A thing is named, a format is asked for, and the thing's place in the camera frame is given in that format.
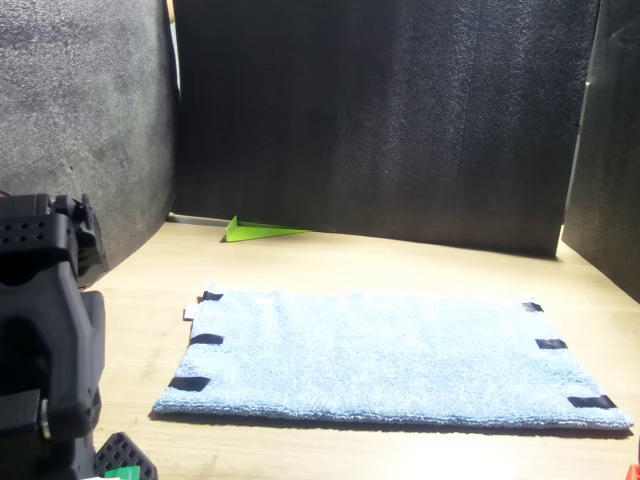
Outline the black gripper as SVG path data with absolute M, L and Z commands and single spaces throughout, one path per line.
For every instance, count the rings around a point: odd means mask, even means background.
M 89 288 L 108 272 L 108 261 L 102 241 L 101 229 L 96 213 L 90 205 L 89 195 L 83 193 L 80 200 L 68 195 L 55 199 L 57 213 L 68 216 L 73 225 L 73 234 L 78 247 L 77 286 Z

